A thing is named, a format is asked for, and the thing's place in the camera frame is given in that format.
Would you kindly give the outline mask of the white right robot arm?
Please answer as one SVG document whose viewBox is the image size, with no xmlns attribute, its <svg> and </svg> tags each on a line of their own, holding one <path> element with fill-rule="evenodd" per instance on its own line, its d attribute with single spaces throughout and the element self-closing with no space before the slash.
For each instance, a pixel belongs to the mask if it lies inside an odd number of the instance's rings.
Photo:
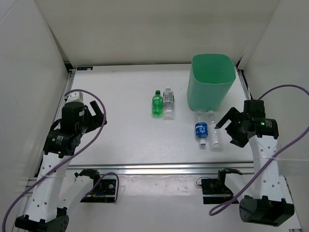
<svg viewBox="0 0 309 232">
<path fill-rule="evenodd" d="M 241 171 L 224 168 L 218 172 L 217 188 L 222 193 L 233 193 L 231 202 L 239 202 L 243 222 L 278 227 L 295 213 L 282 191 L 278 163 L 273 157 L 278 151 L 278 124 L 266 118 L 262 100 L 246 100 L 242 112 L 232 107 L 216 128 L 227 121 L 230 123 L 225 130 L 231 144 L 251 147 L 254 176 L 246 182 Z"/>
</svg>

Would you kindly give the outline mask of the green plastic soda bottle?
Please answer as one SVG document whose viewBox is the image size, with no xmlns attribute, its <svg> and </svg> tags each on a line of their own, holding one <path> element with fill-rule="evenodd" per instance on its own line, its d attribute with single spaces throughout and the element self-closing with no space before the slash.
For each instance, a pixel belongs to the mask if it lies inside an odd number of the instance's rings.
<svg viewBox="0 0 309 232">
<path fill-rule="evenodd" d="M 161 117 L 163 114 L 163 98 L 160 90 L 155 91 L 152 97 L 152 115 L 153 117 Z"/>
</svg>

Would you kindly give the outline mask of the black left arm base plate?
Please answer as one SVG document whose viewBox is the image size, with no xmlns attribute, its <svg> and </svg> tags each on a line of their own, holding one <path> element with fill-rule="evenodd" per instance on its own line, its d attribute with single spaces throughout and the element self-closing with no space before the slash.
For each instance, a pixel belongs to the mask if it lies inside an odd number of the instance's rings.
<svg viewBox="0 0 309 232">
<path fill-rule="evenodd" d="M 100 180 L 96 188 L 81 199 L 81 203 L 115 203 L 118 194 L 118 179 L 115 175 L 107 175 Z"/>
</svg>

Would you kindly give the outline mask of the clear unlabeled plastic bottle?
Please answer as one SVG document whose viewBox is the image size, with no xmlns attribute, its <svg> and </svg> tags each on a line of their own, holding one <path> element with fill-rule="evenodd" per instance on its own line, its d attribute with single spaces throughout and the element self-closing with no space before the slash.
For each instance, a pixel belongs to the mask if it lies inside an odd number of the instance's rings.
<svg viewBox="0 0 309 232">
<path fill-rule="evenodd" d="M 207 112 L 208 131 L 210 136 L 210 148 L 214 152 L 221 152 L 223 150 L 223 140 L 220 129 L 216 128 L 216 120 L 214 111 Z"/>
</svg>

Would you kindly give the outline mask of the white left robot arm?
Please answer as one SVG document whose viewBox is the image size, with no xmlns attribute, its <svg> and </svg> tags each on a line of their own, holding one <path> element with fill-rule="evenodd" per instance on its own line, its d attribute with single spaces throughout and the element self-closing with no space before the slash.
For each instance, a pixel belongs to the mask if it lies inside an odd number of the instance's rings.
<svg viewBox="0 0 309 232">
<path fill-rule="evenodd" d="M 58 205 L 67 167 L 84 134 L 106 125 L 106 117 L 96 101 L 85 105 L 81 100 L 67 101 L 61 118 L 50 127 L 43 147 L 44 155 L 38 184 L 28 210 L 14 225 L 29 232 L 64 232 L 69 223 L 68 207 Z"/>
</svg>

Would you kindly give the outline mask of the clear water bottle orange label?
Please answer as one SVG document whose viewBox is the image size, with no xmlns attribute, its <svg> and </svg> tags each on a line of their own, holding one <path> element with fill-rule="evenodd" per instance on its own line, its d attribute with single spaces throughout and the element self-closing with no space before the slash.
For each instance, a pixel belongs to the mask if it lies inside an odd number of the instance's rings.
<svg viewBox="0 0 309 232">
<path fill-rule="evenodd" d="M 174 119 L 174 92 L 170 87 L 163 92 L 163 118 L 165 120 Z"/>
</svg>

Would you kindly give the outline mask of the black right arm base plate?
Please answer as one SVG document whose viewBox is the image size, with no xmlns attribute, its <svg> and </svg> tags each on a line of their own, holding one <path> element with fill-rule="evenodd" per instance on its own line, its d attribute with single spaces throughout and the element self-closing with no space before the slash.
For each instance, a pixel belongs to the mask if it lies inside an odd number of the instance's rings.
<svg viewBox="0 0 309 232">
<path fill-rule="evenodd" d="M 218 179 L 201 179 L 203 204 L 221 204 L 234 197 L 232 191 Z"/>
</svg>

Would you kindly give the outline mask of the clear bottle blue label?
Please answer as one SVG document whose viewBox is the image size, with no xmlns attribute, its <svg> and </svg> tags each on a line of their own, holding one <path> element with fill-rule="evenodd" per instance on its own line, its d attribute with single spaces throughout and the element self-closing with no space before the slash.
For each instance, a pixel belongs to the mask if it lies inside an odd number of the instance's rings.
<svg viewBox="0 0 309 232">
<path fill-rule="evenodd" d="M 196 110 L 195 133 L 200 146 L 205 146 L 208 138 L 208 125 L 205 120 L 205 111 Z"/>
</svg>

